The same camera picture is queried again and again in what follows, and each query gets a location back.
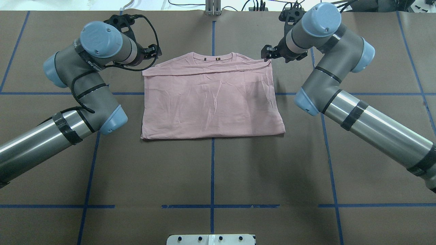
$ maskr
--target pink shirt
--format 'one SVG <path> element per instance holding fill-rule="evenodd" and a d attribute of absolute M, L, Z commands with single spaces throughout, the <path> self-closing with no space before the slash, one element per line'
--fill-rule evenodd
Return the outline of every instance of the pink shirt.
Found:
<path fill-rule="evenodd" d="M 237 53 L 204 56 L 192 52 L 149 68 L 143 76 L 142 139 L 285 132 L 271 61 Z"/>

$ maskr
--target gray robot arm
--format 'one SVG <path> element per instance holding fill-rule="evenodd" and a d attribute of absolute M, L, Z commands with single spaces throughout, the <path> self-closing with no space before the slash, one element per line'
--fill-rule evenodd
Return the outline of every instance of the gray robot arm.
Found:
<path fill-rule="evenodd" d="M 324 57 L 296 94 L 297 106 L 312 116 L 325 114 L 423 178 L 436 193 L 433 142 L 339 88 L 349 72 L 362 71 L 371 63 L 375 50 L 341 23 L 341 14 L 334 5 L 320 3 L 306 12 L 278 46 L 264 47 L 262 58 L 299 60 L 311 47 Z"/>
<path fill-rule="evenodd" d="M 124 65 L 136 66 L 144 59 L 156 60 L 161 55 L 158 41 L 147 49 L 136 43 L 130 24 L 138 17 L 142 16 L 114 15 L 105 21 L 118 25 L 90 22 L 84 26 L 80 38 L 44 63 L 46 76 L 58 87 L 69 87 L 81 107 L 58 112 L 36 128 L 1 145 L 0 188 L 92 133 L 100 131 L 106 135 L 127 122 L 121 105 L 98 72 L 109 62 L 123 68 Z M 129 27 L 129 31 L 121 33 L 122 27 Z"/>

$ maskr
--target pink fabric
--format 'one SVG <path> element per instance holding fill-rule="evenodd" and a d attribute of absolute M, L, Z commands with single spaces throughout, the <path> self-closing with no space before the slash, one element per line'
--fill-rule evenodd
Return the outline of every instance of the pink fabric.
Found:
<path fill-rule="evenodd" d="M 270 60 L 253 60 L 237 53 L 204 56 L 192 52 L 149 68 L 143 76 L 142 139 L 285 132 Z"/>

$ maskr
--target folded shirt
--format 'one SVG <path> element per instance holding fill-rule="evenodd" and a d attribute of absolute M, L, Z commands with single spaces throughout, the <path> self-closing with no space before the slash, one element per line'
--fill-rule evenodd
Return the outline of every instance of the folded shirt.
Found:
<path fill-rule="evenodd" d="M 276 135 L 285 132 L 277 110 L 271 61 L 238 53 L 194 52 L 143 71 L 142 139 Z"/>

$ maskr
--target light blue cap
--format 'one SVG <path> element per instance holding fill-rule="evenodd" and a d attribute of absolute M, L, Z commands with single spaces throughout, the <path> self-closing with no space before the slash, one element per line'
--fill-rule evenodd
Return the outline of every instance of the light blue cap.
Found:
<path fill-rule="evenodd" d="M 80 42 L 90 55 L 109 58 L 121 50 L 123 37 L 115 27 L 101 21 L 93 21 L 83 27 Z"/>
<path fill-rule="evenodd" d="M 127 115 L 121 105 L 118 105 L 117 108 L 112 112 L 110 117 L 103 124 L 103 126 L 100 128 L 100 132 L 103 135 L 108 135 L 114 130 L 117 130 L 119 127 L 123 126 L 126 122 Z"/>
<path fill-rule="evenodd" d="M 300 88 L 298 93 L 295 95 L 294 103 L 312 116 L 316 116 L 320 113 L 303 88 Z"/>
<path fill-rule="evenodd" d="M 327 37 L 341 24 L 341 14 L 331 3 L 318 3 L 301 18 L 303 30 L 314 37 Z"/>
<path fill-rule="evenodd" d="M 52 55 L 50 58 L 48 58 L 42 67 L 44 68 L 45 76 L 54 83 L 54 85 L 60 87 L 60 88 L 66 88 L 67 85 L 61 81 L 59 78 L 58 73 L 56 72 L 56 64 L 55 64 L 55 57 L 56 54 L 59 52 L 56 52 L 54 55 Z"/>
<path fill-rule="evenodd" d="M 369 44 L 367 41 L 365 41 L 363 37 L 362 39 L 363 39 L 362 56 L 360 57 L 360 60 L 357 63 L 356 67 L 354 67 L 354 69 L 351 70 L 354 73 L 363 71 L 363 69 L 365 69 L 365 67 L 367 67 L 371 63 L 372 59 L 374 59 L 375 56 L 374 47 L 371 44 Z"/>

